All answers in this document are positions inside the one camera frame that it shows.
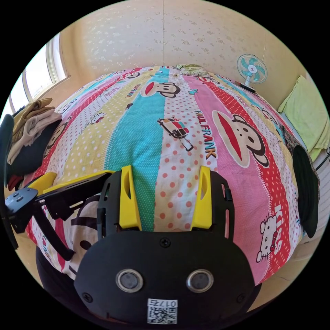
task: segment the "sticker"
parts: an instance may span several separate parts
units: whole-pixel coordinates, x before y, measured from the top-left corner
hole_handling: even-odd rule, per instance
[[[148,299],[148,323],[177,324],[178,301]]]

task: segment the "colorful patterned bedspread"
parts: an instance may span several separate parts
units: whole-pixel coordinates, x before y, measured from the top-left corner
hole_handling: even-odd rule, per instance
[[[59,184],[132,165],[143,230],[187,231],[200,166],[208,166],[228,181],[234,243],[247,256],[255,283],[265,281],[287,262],[303,232],[293,161],[279,125],[291,130],[262,97],[210,74],[136,68],[82,87],[56,109],[63,121],[42,166],[24,184],[46,172],[56,172]],[[97,241],[96,214],[63,222],[45,213],[76,252],[73,259],[66,262],[54,251],[34,219],[27,233],[55,268],[74,279]]]

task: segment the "paul frank text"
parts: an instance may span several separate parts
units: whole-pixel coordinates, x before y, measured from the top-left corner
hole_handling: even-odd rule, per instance
[[[195,114],[203,132],[206,159],[209,159],[211,156],[217,158],[217,147],[214,142],[212,130],[207,125],[206,118],[201,111],[195,110]]]

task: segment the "green towel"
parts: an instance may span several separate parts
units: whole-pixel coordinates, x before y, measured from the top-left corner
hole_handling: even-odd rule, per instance
[[[299,76],[293,90],[280,105],[295,127],[313,161],[330,143],[330,120],[316,86]]]

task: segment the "pink stripe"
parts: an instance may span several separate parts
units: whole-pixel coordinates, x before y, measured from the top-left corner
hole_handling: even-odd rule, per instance
[[[268,214],[266,191],[261,180],[256,179],[260,177],[259,170],[251,155],[248,168],[241,168],[235,162],[219,136],[212,118],[212,111],[214,110],[233,118],[231,113],[227,111],[207,85],[195,79],[189,81],[191,89],[198,89],[198,93],[194,95],[195,100],[203,112],[216,142],[218,172],[228,181],[231,188],[235,204],[234,243],[245,253],[251,265],[254,279],[259,282],[267,270],[267,262],[256,263],[256,253],[261,243],[260,223]]]

